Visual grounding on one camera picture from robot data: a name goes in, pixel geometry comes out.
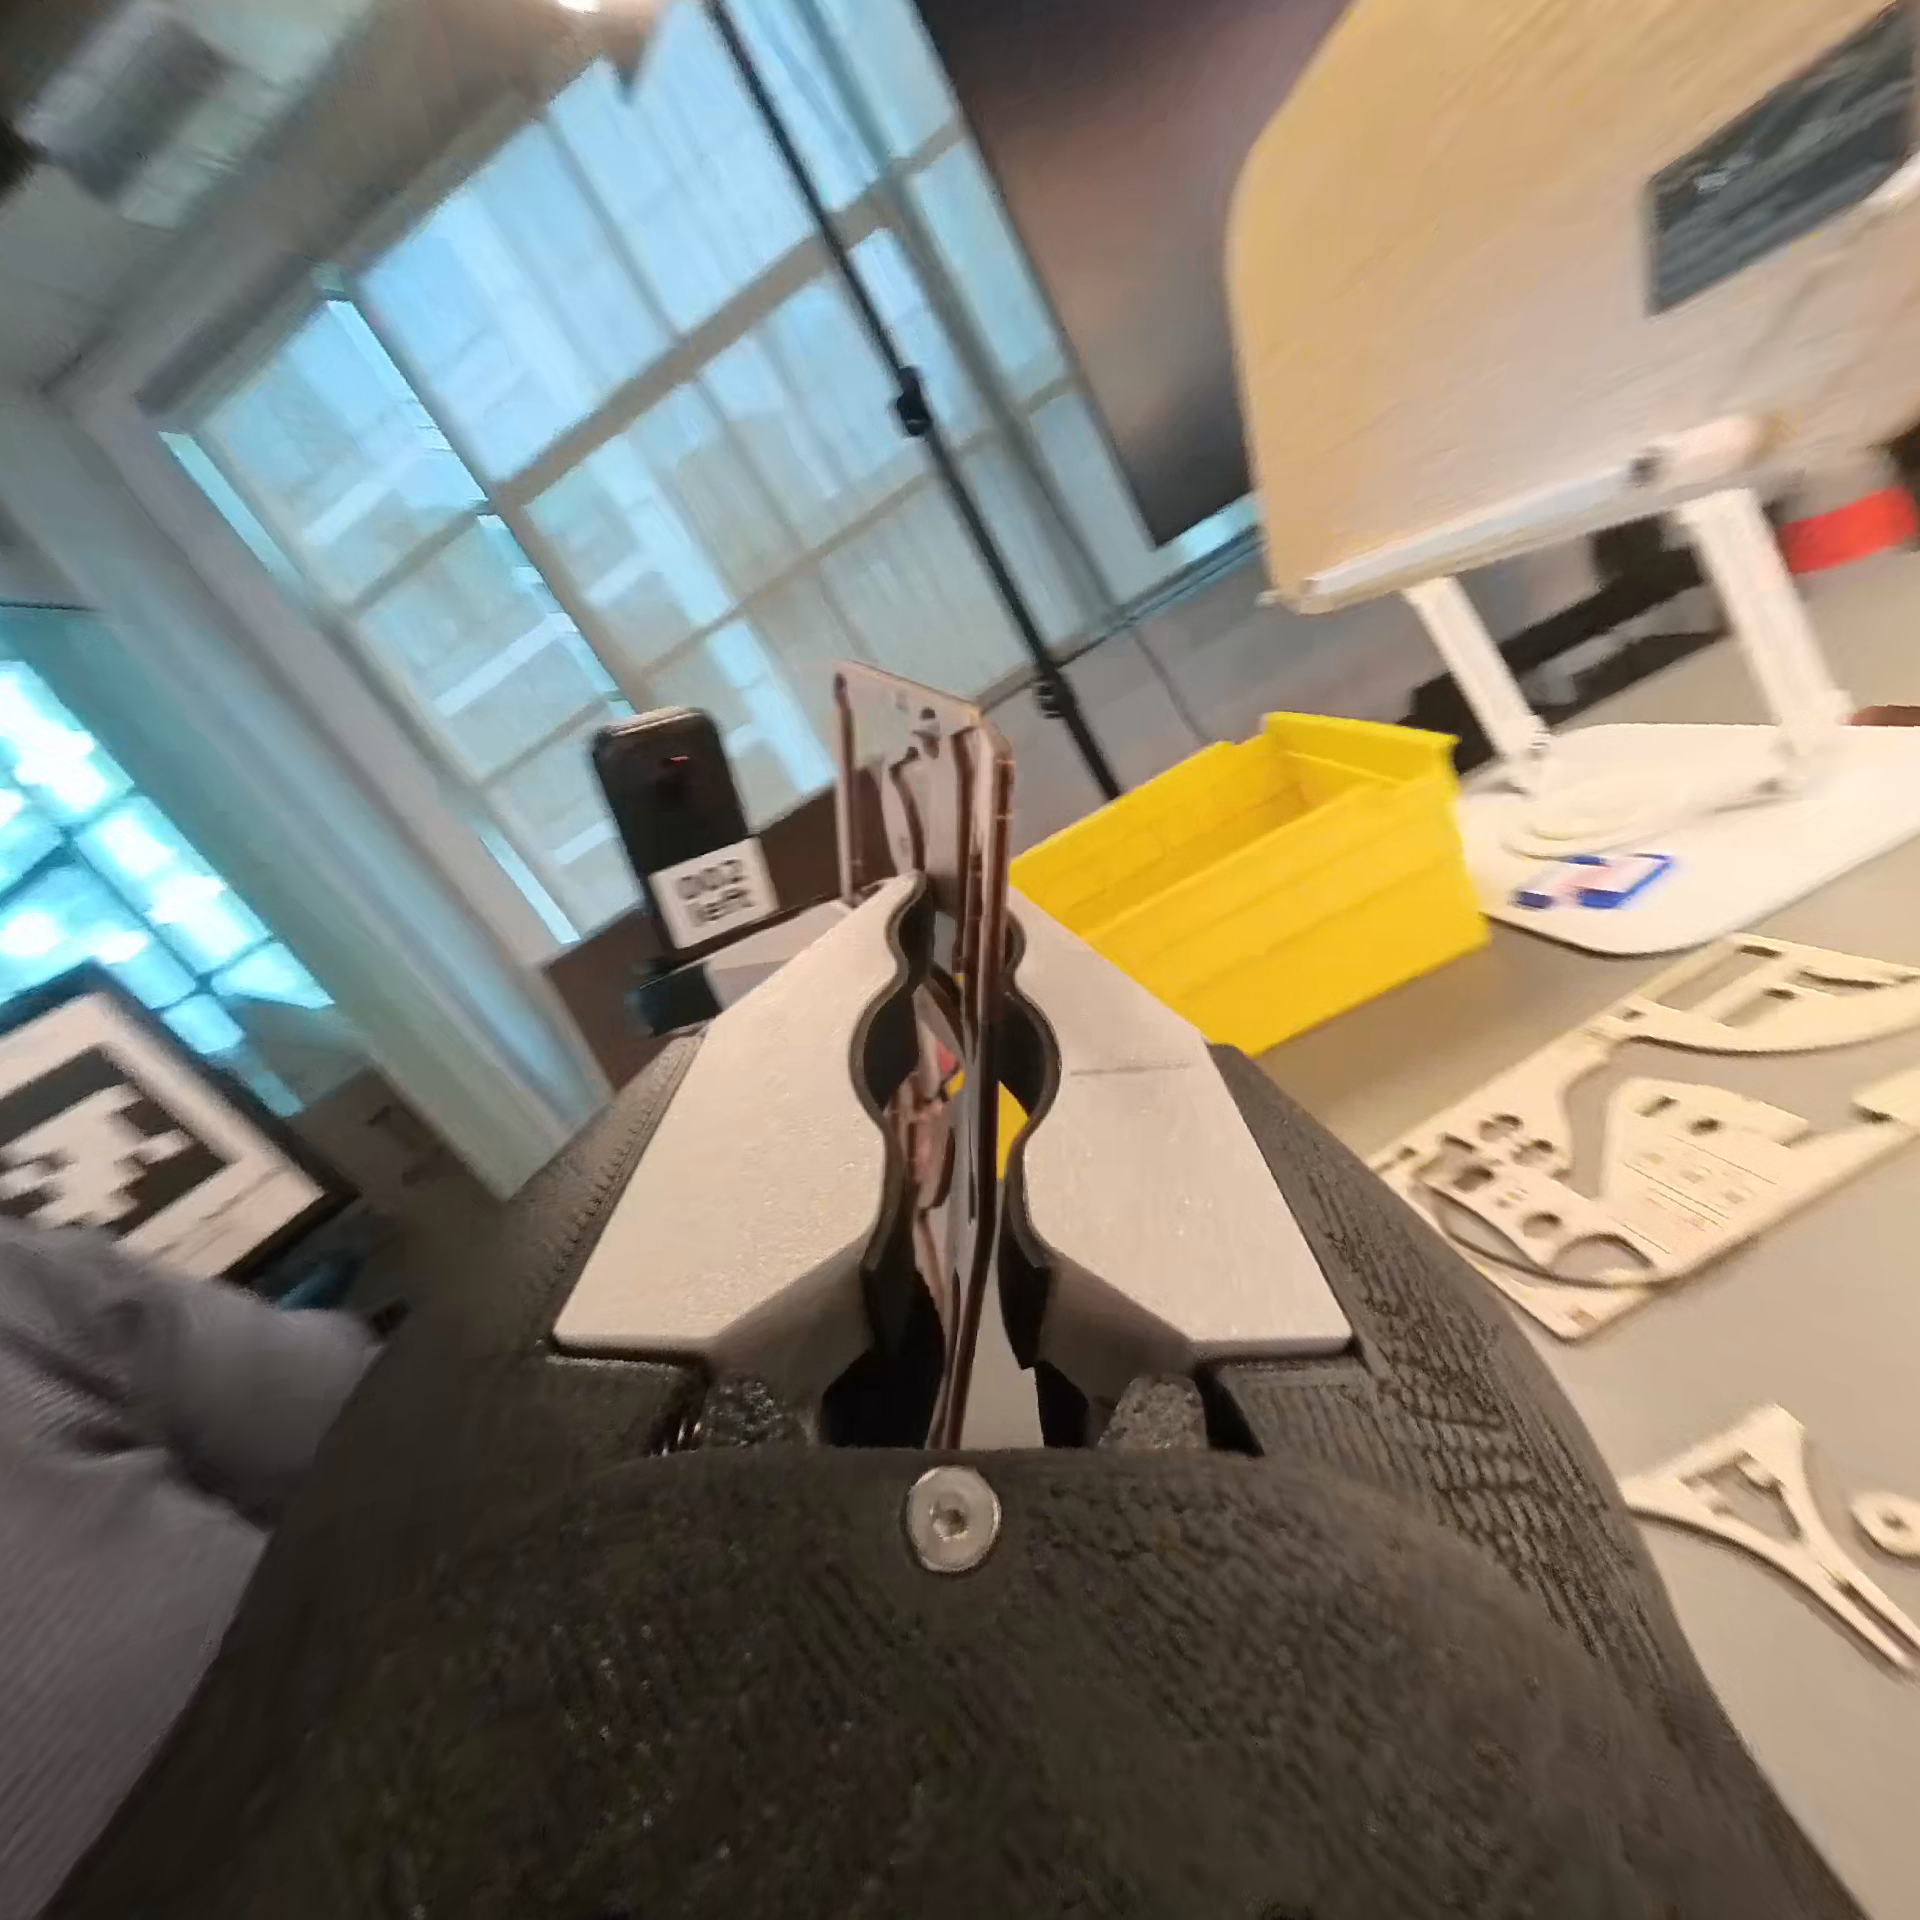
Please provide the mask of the large pale wooden model sheet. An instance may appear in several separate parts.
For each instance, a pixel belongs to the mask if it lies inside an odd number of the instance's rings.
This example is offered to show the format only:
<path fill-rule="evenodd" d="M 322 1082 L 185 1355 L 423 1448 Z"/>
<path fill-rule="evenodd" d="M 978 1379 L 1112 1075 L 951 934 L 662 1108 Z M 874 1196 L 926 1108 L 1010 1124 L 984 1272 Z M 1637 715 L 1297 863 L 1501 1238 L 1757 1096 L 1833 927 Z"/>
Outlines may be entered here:
<path fill-rule="evenodd" d="M 1549 1337 L 1577 1345 L 1914 1144 L 1914 1071 L 1808 1118 L 1688 1066 L 1914 1034 L 1914 966 L 1717 939 L 1372 1158 L 1374 1175 Z"/>

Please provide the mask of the small pale wooden model sheet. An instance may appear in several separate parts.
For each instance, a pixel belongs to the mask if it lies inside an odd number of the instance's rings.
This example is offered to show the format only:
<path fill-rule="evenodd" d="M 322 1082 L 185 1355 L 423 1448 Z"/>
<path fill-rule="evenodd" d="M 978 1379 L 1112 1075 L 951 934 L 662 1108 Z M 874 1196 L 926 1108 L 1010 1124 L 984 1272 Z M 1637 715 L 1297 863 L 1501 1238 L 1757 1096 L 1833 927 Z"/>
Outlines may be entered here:
<path fill-rule="evenodd" d="M 1633 1520 L 1740 1554 L 1810 1602 L 1886 1668 L 1914 1679 L 1918 1628 L 1823 1520 L 1808 1428 L 1780 1404 L 1620 1480 Z"/>

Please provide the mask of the large gridded window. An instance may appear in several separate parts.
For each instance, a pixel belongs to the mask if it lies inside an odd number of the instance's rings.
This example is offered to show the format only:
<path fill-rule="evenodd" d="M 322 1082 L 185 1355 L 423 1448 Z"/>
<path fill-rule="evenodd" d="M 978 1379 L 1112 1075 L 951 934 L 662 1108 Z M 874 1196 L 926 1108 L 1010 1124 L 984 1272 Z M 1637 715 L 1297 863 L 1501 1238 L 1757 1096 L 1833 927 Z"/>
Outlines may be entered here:
<path fill-rule="evenodd" d="M 1046 644 L 1120 591 L 1024 264 L 903 4 L 727 4 Z M 633 881 L 599 728 L 697 707 L 752 826 L 830 780 L 830 666 L 997 703 L 1024 838 L 1101 796 L 698 4 L 633 88 L 586 4 L 218 4 L 293 68 L 253 286 L 164 449 L 447 791 L 549 950 Z"/>

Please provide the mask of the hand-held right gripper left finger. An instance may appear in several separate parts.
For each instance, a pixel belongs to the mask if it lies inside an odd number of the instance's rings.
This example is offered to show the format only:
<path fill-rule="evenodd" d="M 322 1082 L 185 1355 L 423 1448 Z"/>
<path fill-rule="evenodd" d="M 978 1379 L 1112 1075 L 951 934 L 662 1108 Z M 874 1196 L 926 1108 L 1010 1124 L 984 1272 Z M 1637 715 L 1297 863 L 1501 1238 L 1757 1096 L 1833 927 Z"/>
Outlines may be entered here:
<path fill-rule="evenodd" d="M 866 1279 L 897 1264 L 889 1107 L 919 1066 L 924 884 L 880 882 L 713 1019 L 553 1340 L 680 1362 L 855 1362 Z"/>

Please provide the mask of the yellow plastic bin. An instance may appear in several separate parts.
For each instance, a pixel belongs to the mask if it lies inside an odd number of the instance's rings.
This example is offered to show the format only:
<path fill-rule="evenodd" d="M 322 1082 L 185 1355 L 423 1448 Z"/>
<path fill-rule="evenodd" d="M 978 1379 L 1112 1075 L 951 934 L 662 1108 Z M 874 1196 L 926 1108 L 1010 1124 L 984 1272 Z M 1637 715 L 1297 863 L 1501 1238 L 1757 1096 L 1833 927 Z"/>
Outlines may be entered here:
<path fill-rule="evenodd" d="M 1012 863 L 1014 891 L 1207 1040 L 1261 1057 L 1490 943 L 1456 742 L 1269 714 Z"/>

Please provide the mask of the black-and-white marker board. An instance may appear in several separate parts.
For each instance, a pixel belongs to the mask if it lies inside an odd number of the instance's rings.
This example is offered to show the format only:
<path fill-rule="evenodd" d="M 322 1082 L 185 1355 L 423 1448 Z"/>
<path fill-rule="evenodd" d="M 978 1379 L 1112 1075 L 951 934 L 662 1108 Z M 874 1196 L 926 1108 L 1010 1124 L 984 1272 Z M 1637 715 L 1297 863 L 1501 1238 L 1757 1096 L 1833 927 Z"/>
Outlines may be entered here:
<path fill-rule="evenodd" d="M 7 1218 L 249 1286 L 354 1206 L 286 1121 L 101 968 L 5 1002 Z"/>

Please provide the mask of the red container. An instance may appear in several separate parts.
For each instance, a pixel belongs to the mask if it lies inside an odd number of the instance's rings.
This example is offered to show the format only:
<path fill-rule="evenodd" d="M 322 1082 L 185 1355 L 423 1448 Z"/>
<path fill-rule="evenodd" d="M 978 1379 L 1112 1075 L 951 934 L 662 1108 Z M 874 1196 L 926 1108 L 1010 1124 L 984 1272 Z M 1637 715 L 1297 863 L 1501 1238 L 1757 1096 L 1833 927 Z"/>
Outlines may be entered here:
<path fill-rule="evenodd" d="M 1797 579 L 1847 569 L 1865 561 L 1904 551 L 1918 542 L 1912 496 L 1894 484 L 1829 508 L 1794 514 L 1777 527 L 1782 563 Z"/>

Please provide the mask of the black tripod pole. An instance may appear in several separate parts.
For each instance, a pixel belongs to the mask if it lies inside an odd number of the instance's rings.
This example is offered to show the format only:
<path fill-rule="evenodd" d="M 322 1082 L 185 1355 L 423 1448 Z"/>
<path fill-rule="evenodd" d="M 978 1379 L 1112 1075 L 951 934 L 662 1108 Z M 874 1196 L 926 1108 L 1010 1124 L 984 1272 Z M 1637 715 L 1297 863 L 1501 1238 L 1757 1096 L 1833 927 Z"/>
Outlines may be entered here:
<path fill-rule="evenodd" d="M 886 375 L 893 380 L 893 408 L 897 426 L 903 434 L 926 452 L 941 490 L 949 496 L 953 514 L 960 520 L 966 540 L 970 542 L 976 559 L 988 575 L 992 591 L 1014 628 L 1014 635 L 1028 662 L 1028 680 L 1034 689 L 1041 715 L 1065 728 L 1065 732 L 1071 739 L 1074 752 L 1087 770 L 1087 778 L 1093 780 L 1096 794 L 1105 802 L 1117 801 L 1122 794 L 1122 783 L 1117 780 L 1109 758 L 1096 743 L 1096 737 L 1087 724 L 1086 711 L 1078 705 L 1077 694 L 1071 691 L 1058 658 L 1050 655 L 1040 632 L 1040 624 L 1024 600 L 1016 577 L 1012 575 L 1006 556 L 1001 554 L 1001 546 L 988 520 L 983 518 L 960 464 L 953 457 L 953 449 L 949 447 L 941 423 L 927 401 L 921 371 L 903 356 L 893 331 L 886 328 L 873 300 L 868 283 L 861 279 L 853 251 L 848 250 L 842 234 L 837 220 L 832 218 L 832 211 L 814 175 L 805 162 L 800 145 L 793 137 L 788 123 L 783 122 L 775 95 L 768 89 L 752 58 L 749 43 L 745 42 L 740 28 L 733 24 L 727 4 L 702 3 L 698 11 L 703 11 L 703 16 L 710 20 L 714 38 L 721 42 L 727 58 L 742 89 L 746 92 L 759 122 L 772 140 L 781 168 L 794 186 L 800 201 L 826 251 L 832 273 L 842 283 L 848 300 L 853 303 L 861 331 L 866 335 L 870 348 L 882 362 Z"/>

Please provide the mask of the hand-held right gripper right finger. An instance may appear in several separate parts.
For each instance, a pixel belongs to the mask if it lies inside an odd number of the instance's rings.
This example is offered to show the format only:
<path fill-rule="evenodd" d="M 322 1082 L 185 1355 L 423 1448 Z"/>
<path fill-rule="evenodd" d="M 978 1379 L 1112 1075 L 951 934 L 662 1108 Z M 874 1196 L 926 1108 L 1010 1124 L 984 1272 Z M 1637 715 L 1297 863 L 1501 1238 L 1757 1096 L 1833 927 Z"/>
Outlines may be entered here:
<path fill-rule="evenodd" d="M 1018 1362 L 1344 1353 L 1349 1315 L 1204 1036 L 1018 895 L 1010 936 L 998 1297 Z"/>

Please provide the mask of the blue card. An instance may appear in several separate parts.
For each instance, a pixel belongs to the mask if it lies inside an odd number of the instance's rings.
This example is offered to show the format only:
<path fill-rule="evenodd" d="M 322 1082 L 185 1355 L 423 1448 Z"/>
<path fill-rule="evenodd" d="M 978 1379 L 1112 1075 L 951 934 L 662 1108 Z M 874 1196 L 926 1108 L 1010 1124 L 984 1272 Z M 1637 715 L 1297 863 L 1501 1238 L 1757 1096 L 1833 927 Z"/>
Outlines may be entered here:
<path fill-rule="evenodd" d="M 1517 882 L 1506 903 L 1529 915 L 1616 913 L 1630 908 L 1670 872 L 1673 857 L 1663 852 L 1562 856 Z"/>

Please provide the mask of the large dark wall screen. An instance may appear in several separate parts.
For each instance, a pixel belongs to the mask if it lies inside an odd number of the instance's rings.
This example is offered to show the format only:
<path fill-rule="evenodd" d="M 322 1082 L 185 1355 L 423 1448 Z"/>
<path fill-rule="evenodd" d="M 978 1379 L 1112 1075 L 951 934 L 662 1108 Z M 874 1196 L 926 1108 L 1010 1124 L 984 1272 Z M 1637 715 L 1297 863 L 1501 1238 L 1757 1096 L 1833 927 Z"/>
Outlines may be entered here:
<path fill-rule="evenodd" d="M 916 3 L 1153 545 L 1249 490 L 1231 193 L 1344 3 Z"/>

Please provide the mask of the person's grey clothing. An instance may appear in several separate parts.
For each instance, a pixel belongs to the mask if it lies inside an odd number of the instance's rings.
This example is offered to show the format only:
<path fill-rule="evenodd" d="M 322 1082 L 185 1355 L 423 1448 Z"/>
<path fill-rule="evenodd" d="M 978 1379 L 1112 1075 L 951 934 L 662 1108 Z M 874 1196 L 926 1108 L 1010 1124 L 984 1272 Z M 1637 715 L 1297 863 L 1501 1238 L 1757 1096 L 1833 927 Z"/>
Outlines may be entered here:
<path fill-rule="evenodd" d="M 377 1353 L 350 1312 L 5 1218 L 2 1916 L 154 1761 Z"/>

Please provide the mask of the brown wooden model sheet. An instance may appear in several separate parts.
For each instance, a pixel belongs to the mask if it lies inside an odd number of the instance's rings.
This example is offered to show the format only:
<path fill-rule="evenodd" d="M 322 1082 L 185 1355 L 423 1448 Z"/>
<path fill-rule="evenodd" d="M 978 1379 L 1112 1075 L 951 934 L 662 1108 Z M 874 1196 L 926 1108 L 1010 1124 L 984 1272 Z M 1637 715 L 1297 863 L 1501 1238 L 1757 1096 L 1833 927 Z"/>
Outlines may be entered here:
<path fill-rule="evenodd" d="M 900 1226 L 880 1247 L 909 1260 L 938 1326 L 927 1446 L 958 1450 L 1001 1226 L 1001 1054 L 1016 931 L 1014 755 L 976 705 L 840 664 L 834 834 L 840 899 L 885 882 L 904 896 L 886 931 L 903 961 L 908 1047 L 877 1113 L 900 1159 Z"/>

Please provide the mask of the wooden tilted board stand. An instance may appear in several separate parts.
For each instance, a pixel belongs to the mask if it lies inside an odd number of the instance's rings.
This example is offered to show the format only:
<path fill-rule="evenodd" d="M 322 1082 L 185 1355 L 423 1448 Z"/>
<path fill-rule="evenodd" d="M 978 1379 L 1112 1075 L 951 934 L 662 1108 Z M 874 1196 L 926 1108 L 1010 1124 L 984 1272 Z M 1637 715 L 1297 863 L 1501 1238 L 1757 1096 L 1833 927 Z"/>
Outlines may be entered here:
<path fill-rule="evenodd" d="M 1589 954 L 1752 929 L 1914 838 L 1764 503 L 1914 418 L 1914 4 L 1353 4 L 1240 169 L 1224 251 L 1273 594 L 1399 594 L 1493 759 L 1479 908 Z M 1464 577 L 1666 522 L 1764 724 L 1554 735 Z M 1663 852 L 1616 913 L 1519 913 Z"/>

